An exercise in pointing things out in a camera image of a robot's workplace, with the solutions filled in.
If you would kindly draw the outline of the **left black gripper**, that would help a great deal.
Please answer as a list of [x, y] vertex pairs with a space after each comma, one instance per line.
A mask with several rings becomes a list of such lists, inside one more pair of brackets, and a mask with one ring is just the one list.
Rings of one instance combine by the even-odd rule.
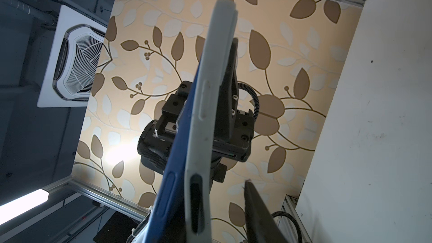
[[[238, 162], [246, 162], [251, 154], [254, 134], [254, 111], [237, 109], [238, 94], [254, 90], [247, 84], [235, 82], [238, 39], [234, 38], [229, 51], [228, 64], [219, 88], [211, 171], [225, 173]], [[177, 134], [177, 121], [189, 96], [192, 82], [185, 81], [171, 94], [161, 108], [159, 119], [152, 120], [138, 140], [137, 151], [146, 168], [162, 174]]]

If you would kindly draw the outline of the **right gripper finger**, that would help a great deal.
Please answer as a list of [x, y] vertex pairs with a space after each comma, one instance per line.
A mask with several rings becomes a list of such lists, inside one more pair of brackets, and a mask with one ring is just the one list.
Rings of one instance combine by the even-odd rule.
[[249, 243], [286, 243], [252, 181], [245, 181], [245, 219]]

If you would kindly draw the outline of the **light blue phone case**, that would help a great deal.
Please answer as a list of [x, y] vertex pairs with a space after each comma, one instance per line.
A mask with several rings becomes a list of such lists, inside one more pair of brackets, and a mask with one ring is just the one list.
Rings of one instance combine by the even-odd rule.
[[217, 0], [196, 75], [184, 174], [184, 214], [189, 243], [210, 243], [210, 165], [219, 88], [228, 64], [238, 12], [230, 0]]

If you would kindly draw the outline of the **black smartphone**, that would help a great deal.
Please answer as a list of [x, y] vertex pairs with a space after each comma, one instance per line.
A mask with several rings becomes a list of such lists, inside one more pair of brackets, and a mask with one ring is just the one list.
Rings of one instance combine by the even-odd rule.
[[176, 114], [165, 112], [151, 121], [138, 140], [141, 163], [162, 174], [163, 179], [154, 206], [135, 238], [137, 243], [186, 241], [184, 172], [195, 88], [195, 82], [182, 82], [167, 103]]

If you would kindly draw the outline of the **ceiling air conditioner vent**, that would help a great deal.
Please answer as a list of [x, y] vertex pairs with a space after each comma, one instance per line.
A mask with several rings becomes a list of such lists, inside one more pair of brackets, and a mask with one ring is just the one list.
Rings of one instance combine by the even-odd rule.
[[106, 27], [62, 5], [40, 89], [39, 108], [86, 107]]

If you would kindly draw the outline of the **ceiling light panel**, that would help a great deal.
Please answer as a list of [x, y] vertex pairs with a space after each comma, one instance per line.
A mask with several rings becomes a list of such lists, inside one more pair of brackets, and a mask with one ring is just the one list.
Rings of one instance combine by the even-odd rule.
[[48, 200], [49, 195], [48, 191], [39, 189], [1, 205], [0, 224], [3, 225], [17, 216], [45, 203]]

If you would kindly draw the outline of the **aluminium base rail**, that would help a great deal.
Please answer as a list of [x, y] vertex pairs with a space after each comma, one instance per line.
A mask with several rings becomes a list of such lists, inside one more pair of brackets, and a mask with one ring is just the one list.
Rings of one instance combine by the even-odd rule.
[[311, 243], [312, 240], [295, 210], [297, 201], [297, 198], [286, 195], [281, 209], [273, 212], [272, 217], [288, 243]]

